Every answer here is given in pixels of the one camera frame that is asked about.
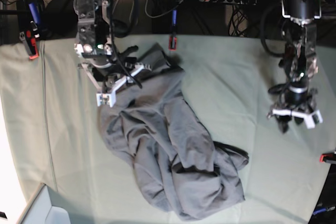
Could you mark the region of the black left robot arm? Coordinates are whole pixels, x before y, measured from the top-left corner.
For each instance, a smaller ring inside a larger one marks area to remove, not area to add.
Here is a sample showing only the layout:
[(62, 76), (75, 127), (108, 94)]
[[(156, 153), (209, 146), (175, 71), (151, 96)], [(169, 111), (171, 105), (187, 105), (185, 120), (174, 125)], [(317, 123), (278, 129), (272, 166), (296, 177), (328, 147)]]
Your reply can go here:
[(285, 50), (272, 52), (264, 39), (262, 45), (270, 55), (280, 58), (279, 67), (284, 70), (286, 80), (269, 88), (268, 93), (276, 96), (276, 100), (267, 116), (275, 118), (281, 133), (289, 130), (290, 121), (298, 125), (304, 123), (308, 129), (313, 129), (323, 121), (316, 104), (318, 90), (310, 87), (311, 79), (319, 70), (315, 21), (321, 18), (321, 1), (281, 0), (280, 4), (265, 11), (263, 23), (277, 7), (281, 8), (284, 18), (281, 33)]

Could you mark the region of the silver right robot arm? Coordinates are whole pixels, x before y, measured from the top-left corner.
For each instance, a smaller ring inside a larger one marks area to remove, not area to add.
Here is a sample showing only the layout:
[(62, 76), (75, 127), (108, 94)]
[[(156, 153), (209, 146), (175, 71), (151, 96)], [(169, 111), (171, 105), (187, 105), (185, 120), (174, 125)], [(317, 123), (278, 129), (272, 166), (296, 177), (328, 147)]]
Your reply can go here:
[(108, 90), (108, 81), (115, 82), (118, 76), (134, 82), (136, 60), (130, 54), (137, 46), (120, 52), (116, 38), (130, 35), (139, 18), (139, 0), (133, 0), (129, 24), (114, 19), (114, 0), (73, 0), (73, 8), (78, 16), (77, 35), (74, 44), (76, 54), (82, 59), (79, 68), (83, 69), (98, 90)]

